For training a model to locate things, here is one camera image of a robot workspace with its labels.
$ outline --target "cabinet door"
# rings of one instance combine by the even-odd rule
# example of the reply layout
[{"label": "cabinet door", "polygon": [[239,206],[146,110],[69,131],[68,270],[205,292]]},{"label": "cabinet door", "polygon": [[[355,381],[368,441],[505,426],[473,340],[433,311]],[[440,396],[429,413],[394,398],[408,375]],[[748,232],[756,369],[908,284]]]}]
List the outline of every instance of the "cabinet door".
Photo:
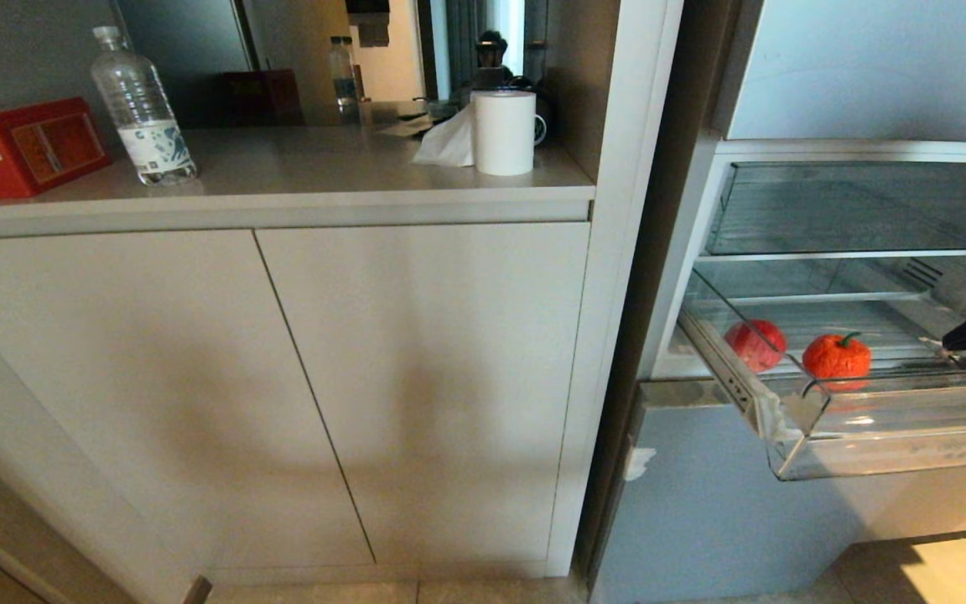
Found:
[{"label": "cabinet door", "polygon": [[587,236],[258,233],[380,565],[547,557]]},{"label": "cabinet door", "polygon": [[0,352],[196,569],[372,562],[251,232],[1,240]]}]

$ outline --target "refrigerator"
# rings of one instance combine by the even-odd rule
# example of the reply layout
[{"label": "refrigerator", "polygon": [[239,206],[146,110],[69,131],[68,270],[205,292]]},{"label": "refrigerator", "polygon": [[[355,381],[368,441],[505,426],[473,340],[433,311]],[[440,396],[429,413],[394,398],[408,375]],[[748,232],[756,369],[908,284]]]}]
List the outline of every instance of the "refrigerator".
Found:
[{"label": "refrigerator", "polygon": [[597,603],[966,530],[966,3],[686,3],[588,491]]}]

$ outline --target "plastic bottle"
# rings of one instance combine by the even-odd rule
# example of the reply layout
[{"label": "plastic bottle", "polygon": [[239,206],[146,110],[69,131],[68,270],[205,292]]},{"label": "plastic bottle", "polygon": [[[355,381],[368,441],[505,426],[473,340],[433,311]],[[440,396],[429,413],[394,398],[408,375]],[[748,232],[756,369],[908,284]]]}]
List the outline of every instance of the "plastic bottle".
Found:
[{"label": "plastic bottle", "polygon": [[352,35],[342,35],[341,45],[345,46],[346,53],[349,53],[349,65],[352,66],[353,92],[356,93],[356,100],[364,100],[364,81],[361,79],[360,65],[356,62],[356,53],[352,49]]},{"label": "plastic bottle", "polygon": [[334,79],[334,96],[338,108],[356,105],[356,79],[353,77],[352,58],[341,44],[340,35],[330,37],[330,76]]},{"label": "plastic bottle", "polygon": [[166,101],[151,61],[126,49],[116,27],[92,30],[103,54],[91,66],[103,102],[137,176],[148,186],[169,186],[196,177],[196,164]]}]

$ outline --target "red apple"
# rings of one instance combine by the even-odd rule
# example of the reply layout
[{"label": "red apple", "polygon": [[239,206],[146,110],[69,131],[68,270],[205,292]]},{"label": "red apple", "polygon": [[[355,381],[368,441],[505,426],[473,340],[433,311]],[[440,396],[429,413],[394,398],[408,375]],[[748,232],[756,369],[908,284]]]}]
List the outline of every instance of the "red apple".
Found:
[{"label": "red apple", "polygon": [[[755,329],[751,329],[748,324],[753,325]],[[785,334],[770,321],[751,320],[748,324],[741,321],[731,326],[729,331],[725,332],[725,341],[736,352],[736,356],[740,357],[740,360],[755,373],[762,373],[768,368],[777,366],[777,363],[782,362],[782,353],[789,347],[788,341],[785,341]],[[759,336],[756,330],[759,330],[762,336]]]}]

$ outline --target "crisper drawer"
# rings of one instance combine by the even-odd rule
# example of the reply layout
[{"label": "crisper drawer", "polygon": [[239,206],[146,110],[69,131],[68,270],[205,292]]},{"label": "crisper drawer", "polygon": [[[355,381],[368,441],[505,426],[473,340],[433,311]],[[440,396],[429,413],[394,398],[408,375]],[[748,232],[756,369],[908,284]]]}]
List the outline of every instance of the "crisper drawer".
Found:
[{"label": "crisper drawer", "polygon": [[[966,352],[940,345],[963,317],[917,280],[891,278],[906,263],[917,260],[705,263],[693,271],[679,325],[766,442],[783,481],[966,466]],[[787,349],[778,351],[756,320],[777,325]],[[873,352],[870,374],[813,377],[804,349],[823,334],[849,332],[861,332]]]}]

